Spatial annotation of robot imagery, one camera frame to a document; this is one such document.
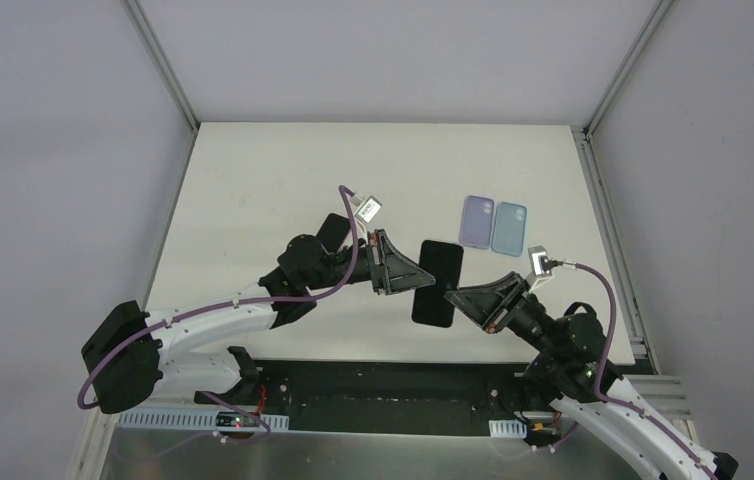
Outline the lavender phone case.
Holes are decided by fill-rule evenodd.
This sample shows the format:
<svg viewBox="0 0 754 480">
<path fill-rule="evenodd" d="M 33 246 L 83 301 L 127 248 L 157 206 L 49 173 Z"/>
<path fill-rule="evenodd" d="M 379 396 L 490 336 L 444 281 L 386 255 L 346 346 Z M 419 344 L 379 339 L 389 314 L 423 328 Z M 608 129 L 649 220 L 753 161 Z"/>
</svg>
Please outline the lavender phone case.
<svg viewBox="0 0 754 480">
<path fill-rule="evenodd" d="M 463 203 L 458 241 L 476 249 L 489 249 L 492 241 L 495 204 L 490 198 L 469 195 Z"/>
</svg>

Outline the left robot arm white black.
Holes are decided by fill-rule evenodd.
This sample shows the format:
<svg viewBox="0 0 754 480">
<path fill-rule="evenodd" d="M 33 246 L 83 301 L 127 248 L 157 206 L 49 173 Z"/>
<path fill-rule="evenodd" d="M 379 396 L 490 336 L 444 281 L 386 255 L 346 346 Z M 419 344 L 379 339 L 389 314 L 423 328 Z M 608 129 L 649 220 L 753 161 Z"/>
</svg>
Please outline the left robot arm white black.
<svg viewBox="0 0 754 480">
<path fill-rule="evenodd" d="M 202 347 L 294 323 L 349 284 L 368 282 L 376 294 L 393 295 L 435 283 L 381 229 L 349 246 L 343 241 L 342 235 L 328 243 L 296 236 L 269 274 L 208 305 L 144 311 L 131 300 L 115 306 L 81 349 L 88 376 L 79 407 L 117 414 L 151 397 L 184 393 L 200 402 L 220 395 L 246 404 L 258 390 L 246 350 L 204 353 Z"/>
</svg>

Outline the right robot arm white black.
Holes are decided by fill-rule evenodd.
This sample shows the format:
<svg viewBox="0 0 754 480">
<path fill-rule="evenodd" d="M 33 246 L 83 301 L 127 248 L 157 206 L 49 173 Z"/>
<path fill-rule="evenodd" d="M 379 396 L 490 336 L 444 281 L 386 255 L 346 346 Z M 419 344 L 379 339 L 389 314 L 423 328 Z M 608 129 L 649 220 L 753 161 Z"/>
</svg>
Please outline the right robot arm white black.
<svg viewBox="0 0 754 480">
<path fill-rule="evenodd" d="M 616 452 L 643 479 L 731 479 L 739 463 L 682 434 L 609 361 L 615 330 L 596 311 L 575 302 L 551 317 L 533 287 L 553 270 L 449 290 L 445 299 L 483 332 L 507 330 L 537 350 L 519 378 L 529 407 L 570 418 Z"/>
</svg>

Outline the black phone purple frame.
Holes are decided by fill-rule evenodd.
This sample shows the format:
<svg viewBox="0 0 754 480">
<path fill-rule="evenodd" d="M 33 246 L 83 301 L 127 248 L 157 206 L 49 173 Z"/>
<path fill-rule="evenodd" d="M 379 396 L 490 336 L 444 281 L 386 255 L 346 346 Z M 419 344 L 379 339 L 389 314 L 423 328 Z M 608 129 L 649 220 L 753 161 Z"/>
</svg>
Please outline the black phone purple frame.
<svg viewBox="0 0 754 480">
<path fill-rule="evenodd" d="M 330 254 L 337 253 L 350 234 L 349 219 L 336 213 L 330 213 L 321 224 L 316 238 Z"/>
</svg>

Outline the black phone light blue case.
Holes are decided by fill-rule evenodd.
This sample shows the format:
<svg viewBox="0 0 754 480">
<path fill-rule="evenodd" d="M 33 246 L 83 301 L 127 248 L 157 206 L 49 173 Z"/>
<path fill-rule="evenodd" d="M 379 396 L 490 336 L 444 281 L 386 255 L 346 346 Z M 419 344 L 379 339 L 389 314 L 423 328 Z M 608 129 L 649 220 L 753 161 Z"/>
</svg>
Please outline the black phone light blue case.
<svg viewBox="0 0 754 480">
<path fill-rule="evenodd" d="M 438 328 L 452 326 L 455 307 L 445 294 L 458 286 L 463 257 L 464 249 L 459 244 L 430 239 L 422 242 L 419 266 L 435 278 L 435 283 L 415 290 L 413 322 Z"/>
</svg>

